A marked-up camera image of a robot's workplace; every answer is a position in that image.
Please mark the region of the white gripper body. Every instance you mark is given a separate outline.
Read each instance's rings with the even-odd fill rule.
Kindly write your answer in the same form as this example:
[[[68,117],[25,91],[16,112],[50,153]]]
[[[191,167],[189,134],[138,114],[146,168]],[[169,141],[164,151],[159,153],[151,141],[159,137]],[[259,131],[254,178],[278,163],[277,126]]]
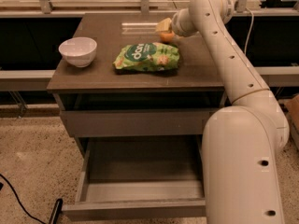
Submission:
[[[198,13],[184,8],[178,11],[172,18],[171,29],[179,36],[188,37],[198,32],[196,21],[198,20]]]

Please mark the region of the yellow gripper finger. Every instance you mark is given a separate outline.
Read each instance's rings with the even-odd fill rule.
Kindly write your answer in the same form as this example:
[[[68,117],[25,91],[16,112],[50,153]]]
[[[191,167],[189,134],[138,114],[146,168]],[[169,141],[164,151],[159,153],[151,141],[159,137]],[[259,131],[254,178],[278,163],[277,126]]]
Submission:
[[[170,33],[172,31],[171,22],[172,20],[170,18],[159,21],[156,25],[155,31],[157,33]]]

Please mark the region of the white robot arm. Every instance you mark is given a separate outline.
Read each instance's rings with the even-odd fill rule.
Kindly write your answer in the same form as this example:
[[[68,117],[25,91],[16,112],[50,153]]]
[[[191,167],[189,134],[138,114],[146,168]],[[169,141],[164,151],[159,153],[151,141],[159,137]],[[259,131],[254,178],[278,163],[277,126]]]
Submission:
[[[230,101],[209,118],[203,132],[207,224],[285,224],[276,155],[289,140],[289,123],[226,30],[233,13],[232,0],[191,0],[157,29],[201,34]]]

